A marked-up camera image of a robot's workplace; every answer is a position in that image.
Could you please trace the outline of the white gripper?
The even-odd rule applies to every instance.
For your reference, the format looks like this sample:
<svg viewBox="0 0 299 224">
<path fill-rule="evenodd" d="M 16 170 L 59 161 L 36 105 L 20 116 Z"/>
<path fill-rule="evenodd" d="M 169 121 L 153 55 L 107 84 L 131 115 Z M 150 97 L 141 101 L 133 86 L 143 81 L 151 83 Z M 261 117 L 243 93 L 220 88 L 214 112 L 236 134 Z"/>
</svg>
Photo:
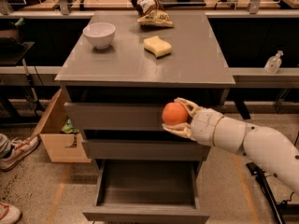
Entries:
<svg viewBox="0 0 299 224">
<path fill-rule="evenodd" d="M 185 107 L 192 117 L 191 125 L 187 122 L 176 125 L 164 123 L 163 129 L 176 136 L 192 139 L 200 145 L 212 146 L 214 131 L 224 115 L 211 108 L 203 109 L 200 105 L 184 98 L 178 97 L 174 102 Z"/>
</svg>

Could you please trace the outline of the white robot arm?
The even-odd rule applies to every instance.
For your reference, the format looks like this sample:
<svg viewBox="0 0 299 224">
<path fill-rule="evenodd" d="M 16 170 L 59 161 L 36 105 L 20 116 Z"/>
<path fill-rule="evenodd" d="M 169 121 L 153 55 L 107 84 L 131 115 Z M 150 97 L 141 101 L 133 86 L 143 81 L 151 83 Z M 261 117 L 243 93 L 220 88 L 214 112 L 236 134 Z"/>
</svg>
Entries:
<svg viewBox="0 0 299 224">
<path fill-rule="evenodd" d="M 257 126 L 177 98 L 165 105 L 163 129 L 200 145 L 244 154 L 258 167 L 299 193 L 299 151 L 281 132 Z"/>
</svg>

